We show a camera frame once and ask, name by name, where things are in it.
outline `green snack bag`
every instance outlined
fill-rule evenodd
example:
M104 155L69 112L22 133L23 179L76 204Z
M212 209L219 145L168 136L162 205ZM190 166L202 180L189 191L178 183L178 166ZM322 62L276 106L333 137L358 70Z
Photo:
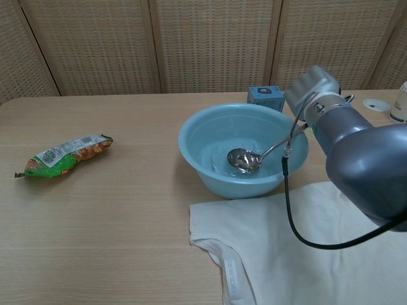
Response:
M24 173L15 173L14 178L65 175L80 161L100 154L112 143L113 139L105 135L91 135L63 143L32 157Z

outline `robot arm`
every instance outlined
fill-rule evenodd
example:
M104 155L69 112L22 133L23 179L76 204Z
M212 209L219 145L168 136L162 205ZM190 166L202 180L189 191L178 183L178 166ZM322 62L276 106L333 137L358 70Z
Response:
M303 109L299 119L325 152L328 177L350 201L379 226L407 213L407 125L373 127L317 65L284 96L295 115ZM407 221L392 230L407 231Z

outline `wicker screen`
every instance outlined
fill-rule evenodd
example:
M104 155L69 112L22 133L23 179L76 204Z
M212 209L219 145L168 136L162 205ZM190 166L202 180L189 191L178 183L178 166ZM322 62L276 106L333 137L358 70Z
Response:
M22 1L63 95L160 92L142 1Z
M246 91L263 85L273 1L153 2L166 91Z
M287 11L281 17L284 37L273 66L277 77L272 77L272 82L286 89L311 65L319 64L343 89L360 89L397 0L285 3L283 10Z
M10 0L0 0L0 104L54 95L45 70Z
M407 22L386 60L376 89L398 89L407 81Z

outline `ladle handle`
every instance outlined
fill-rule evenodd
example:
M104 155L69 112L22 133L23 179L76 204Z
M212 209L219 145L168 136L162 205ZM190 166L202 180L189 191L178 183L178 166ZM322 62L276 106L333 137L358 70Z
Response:
M304 130L306 130L308 128L308 124L303 124L300 127L297 127L294 129L293 132L293 137L299 135L301 132L303 132ZM286 136L284 139L282 139L280 142L274 144L273 146L271 146L269 149L267 149L263 154L261 154L260 158L263 160L265 157L268 156L268 154L270 154L274 149L280 147L282 144L286 143L288 140L288 136Z

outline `white cloth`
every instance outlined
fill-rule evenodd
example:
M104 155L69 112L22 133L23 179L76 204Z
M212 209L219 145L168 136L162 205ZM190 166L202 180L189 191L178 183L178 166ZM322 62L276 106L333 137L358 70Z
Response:
M298 231L340 243L375 228L331 182L290 191ZM190 206L191 243L223 270L225 305L407 303L407 233L387 232L345 250L296 239L284 194Z

